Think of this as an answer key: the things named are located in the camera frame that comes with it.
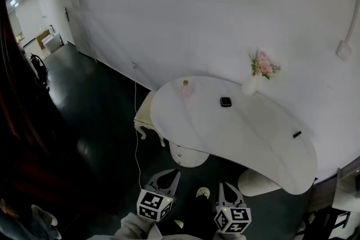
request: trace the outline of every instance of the table top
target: table top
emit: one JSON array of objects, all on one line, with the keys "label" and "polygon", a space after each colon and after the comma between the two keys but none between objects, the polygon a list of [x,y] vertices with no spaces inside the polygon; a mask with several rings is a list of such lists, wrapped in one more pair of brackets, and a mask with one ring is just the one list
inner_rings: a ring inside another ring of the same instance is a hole
[{"label": "table top", "polygon": [[[192,91],[185,99],[184,80]],[[230,97],[232,106],[221,107],[221,97]],[[316,151],[300,124],[269,98],[244,95],[239,84],[207,76],[175,79],[156,92],[150,115],[167,140],[251,168],[291,194],[304,193],[315,179]]]}]

